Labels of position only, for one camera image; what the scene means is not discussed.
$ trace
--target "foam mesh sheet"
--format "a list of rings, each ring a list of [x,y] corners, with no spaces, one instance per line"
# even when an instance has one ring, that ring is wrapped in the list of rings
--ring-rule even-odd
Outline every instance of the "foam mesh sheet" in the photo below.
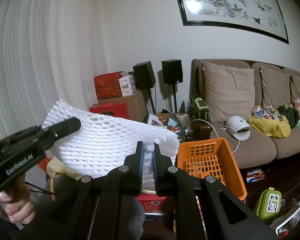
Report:
[[[55,142],[51,152],[68,167],[93,178],[106,175],[123,165],[126,156],[134,154],[137,142],[159,144],[161,154],[174,163],[179,141],[168,129],[124,118],[93,114],[59,100],[50,110],[42,128],[71,117],[81,121],[81,128]]]

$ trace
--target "white curtain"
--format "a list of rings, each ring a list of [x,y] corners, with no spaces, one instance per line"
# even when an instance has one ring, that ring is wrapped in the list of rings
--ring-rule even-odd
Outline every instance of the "white curtain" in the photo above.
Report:
[[[42,124],[59,98],[87,110],[104,73],[97,0],[0,0],[1,138]]]

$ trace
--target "throw pillow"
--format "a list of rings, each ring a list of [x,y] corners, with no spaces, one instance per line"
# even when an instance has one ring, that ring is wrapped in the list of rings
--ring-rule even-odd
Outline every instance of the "throw pillow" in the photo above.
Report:
[[[277,109],[290,102],[289,74],[265,66],[260,67],[260,74],[263,106]]]
[[[212,122],[237,115],[247,120],[254,106],[254,72],[250,68],[203,63],[205,99]]]
[[[294,101],[300,97],[300,77],[290,76],[290,97],[291,104],[294,106]]]

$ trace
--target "painting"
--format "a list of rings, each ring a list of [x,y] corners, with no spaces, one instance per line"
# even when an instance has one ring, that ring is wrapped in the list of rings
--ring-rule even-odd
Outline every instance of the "painting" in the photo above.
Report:
[[[277,0],[178,0],[183,25],[209,25],[261,33],[289,43]]]

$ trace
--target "metal screw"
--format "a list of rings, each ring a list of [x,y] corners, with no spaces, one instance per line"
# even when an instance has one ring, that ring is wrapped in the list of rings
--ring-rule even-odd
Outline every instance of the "metal screw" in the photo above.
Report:
[[[213,183],[213,182],[216,181],[216,178],[215,178],[214,176],[212,176],[212,175],[208,175],[208,176],[206,177],[206,181],[207,181],[207,182],[210,182],[210,183]]]
[[[91,180],[91,177],[88,176],[88,175],[83,176],[83,177],[81,178],[81,181],[82,181],[83,183],[88,183],[90,180]]]
[[[177,168],[176,166],[170,166],[170,167],[168,168],[168,171],[170,171],[170,172],[172,172],[172,173],[175,173],[175,172],[178,171],[178,168]]]
[[[129,167],[126,166],[126,165],[122,165],[122,166],[119,167],[119,171],[126,172],[128,170],[129,170]]]

